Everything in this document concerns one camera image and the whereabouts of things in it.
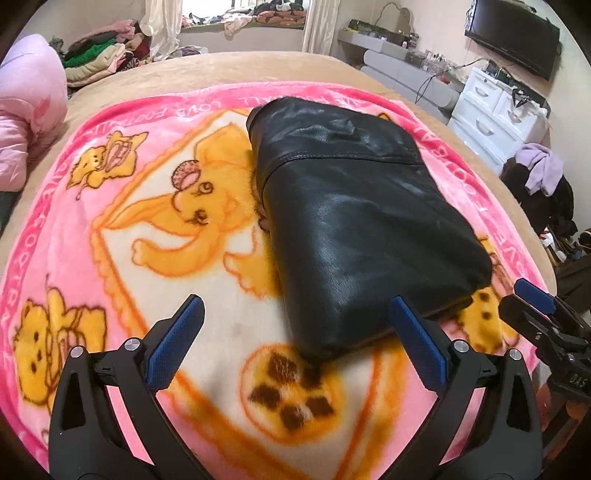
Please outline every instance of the drawer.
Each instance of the drawer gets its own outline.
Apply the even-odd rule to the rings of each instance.
[[[473,71],[462,94],[477,101],[487,112],[492,113],[496,104],[499,103],[503,90],[484,74]]]
[[[545,118],[538,116],[538,109],[531,102],[515,108],[513,98],[506,92],[503,92],[501,99],[496,105],[493,116],[500,123],[510,128],[513,133],[518,135],[524,142],[536,141],[539,142],[542,138],[530,138],[532,134],[537,134],[538,131],[543,132],[542,137],[546,131]]]
[[[492,116],[482,112],[468,99],[460,98],[453,110],[453,117],[470,125],[475,132],[475,140],[499,158],[511,158],[523,144],[521,139],[511,135]]]
[[[492,171],[496,174],[500,174],[503,168],[503,162],[497,159],[494,155],[487,152],[485,148],[478,144],[476,140],[469,134],[468,130],[464,125],[462,125],[458,120],[451,119],[447,126],[454,132],[464,145],[467,146],[470,150],[472,150],[476,155],[478,155],[484,163],[486,163]]]

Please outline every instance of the green clothing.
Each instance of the green clothing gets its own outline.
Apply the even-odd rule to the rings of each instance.
[[[101,52],[110,45],[115,45],[115,40],[109,40],[100,45],[93,45],[91,46],[91,48],[85,50],[81,54],[70,58],[70,60],[62,62],[62,65],[64,66],[64,68],[67,69],[84,65],[85,63],[93,61],[95,58],[97,58],[101,54]]]

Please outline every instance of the beige bedsheet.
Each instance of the beige bedsheet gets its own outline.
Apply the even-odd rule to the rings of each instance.
[[[85,87],[68,103],[66,126],[59,142],[37,163],[25,186],[22,198],[0,238],[0,265],[8,255],[43,178],[72,133],[104,107],[125,100],[186,92],[211,85],[239,82],[272,82],[275,80],[308,80],[349,85],[388,99],[402,97],[369,76],[331,57],[293,52],[215,53],[166,60],[144,65]],[[556,292],[556,279],[548,257],[530,223],[509,190],[492,170],[455,136],[445,125],[419,107],[404,101],[413,112],[443,141],[452,146],[488,185],[517,227],[551,293]]]

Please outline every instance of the black jacket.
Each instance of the black jacket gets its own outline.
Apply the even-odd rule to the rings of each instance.
[[[308,359],[390,332],[396,295],[440,317],[490,285],[485,249],[398,125],[282,98],[247,127],[291,333]]]
[[[501,172],[501,180],[521,205],[535,233],[539,235],[549,226],[559,238],[574,235],[577,226],[573,222],[574,197],[570,183],[563,176],[551,197],[544,196],[541,190],[530,195],[525,188],[529,177],[530,171],[515,158],[507,160]]]

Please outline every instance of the pink jacket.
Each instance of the pink jacket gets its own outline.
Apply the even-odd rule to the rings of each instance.
[[[23,188],[29,152],[55,140],[66,102],[66,74],[45,38],[15,43],[0,65],[0,192]]]

